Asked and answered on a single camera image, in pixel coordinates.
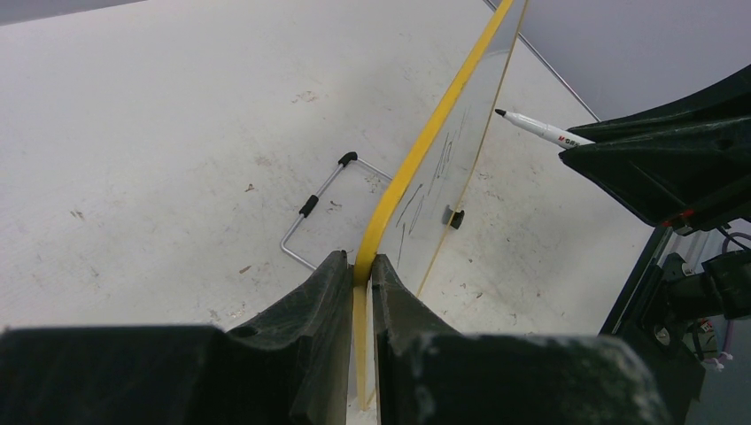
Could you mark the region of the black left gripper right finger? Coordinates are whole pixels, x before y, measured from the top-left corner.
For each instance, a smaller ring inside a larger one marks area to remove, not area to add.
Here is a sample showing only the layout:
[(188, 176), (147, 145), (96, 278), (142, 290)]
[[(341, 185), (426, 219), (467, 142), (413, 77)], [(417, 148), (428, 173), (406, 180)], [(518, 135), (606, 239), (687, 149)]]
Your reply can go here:
[(669, 424), (656, 380), (609, 336), (463, 334), (371, 269), (382, 424)]

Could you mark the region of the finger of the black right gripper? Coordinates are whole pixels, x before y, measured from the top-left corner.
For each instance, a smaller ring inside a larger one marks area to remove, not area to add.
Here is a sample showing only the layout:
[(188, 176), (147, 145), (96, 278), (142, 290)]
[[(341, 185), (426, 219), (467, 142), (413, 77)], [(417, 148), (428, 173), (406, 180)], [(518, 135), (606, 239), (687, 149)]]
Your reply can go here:
[(750, 215), (750, 118), (594, 143), (561, 162), (653, 227), (717, 228)]
[(571, 127), (569, 132), (596, 143), (750, 115), (750, 67), (688, 97), (619, 119)]

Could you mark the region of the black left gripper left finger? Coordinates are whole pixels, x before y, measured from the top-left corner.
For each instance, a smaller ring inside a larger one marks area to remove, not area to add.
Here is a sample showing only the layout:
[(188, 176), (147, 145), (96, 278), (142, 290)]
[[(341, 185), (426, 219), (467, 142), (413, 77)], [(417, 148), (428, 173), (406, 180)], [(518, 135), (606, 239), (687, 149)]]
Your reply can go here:
[(4, 424), (343, 424), (352, 270), (333, 251), (245, 323), (17, 328), (1, 337)]

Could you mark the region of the black whiteboard marker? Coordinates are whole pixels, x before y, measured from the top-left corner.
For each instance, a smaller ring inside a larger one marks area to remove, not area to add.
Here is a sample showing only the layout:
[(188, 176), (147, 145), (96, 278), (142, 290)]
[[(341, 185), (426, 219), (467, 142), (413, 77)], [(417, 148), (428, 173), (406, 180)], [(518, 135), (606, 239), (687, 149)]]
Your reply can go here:
[(495, 109), (494, 111), (514, 126), (528, 131), (549, 143), (553, 143), (563, 148), (564, 150), (570, 150), (581, 145), (594, 144), (594, 141), (586, 139), (580, 135), (575, 135), (567, 130), (539, 120), (534, 120), (531, 117), (517, 112), (508, 112), (502, 109)]

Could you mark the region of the yellow-framed whiteboard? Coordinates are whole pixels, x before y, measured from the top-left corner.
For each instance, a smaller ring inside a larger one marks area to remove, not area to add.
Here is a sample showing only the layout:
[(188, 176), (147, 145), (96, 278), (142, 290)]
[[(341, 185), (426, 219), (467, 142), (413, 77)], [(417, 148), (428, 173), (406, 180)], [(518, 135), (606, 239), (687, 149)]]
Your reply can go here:
[(376, 394), (372, 337), (376, 256), (419, 295), (474, 172), (526, 9), (503, 1), (383, 193), (353, 264), (353, 352), (358, 407)]

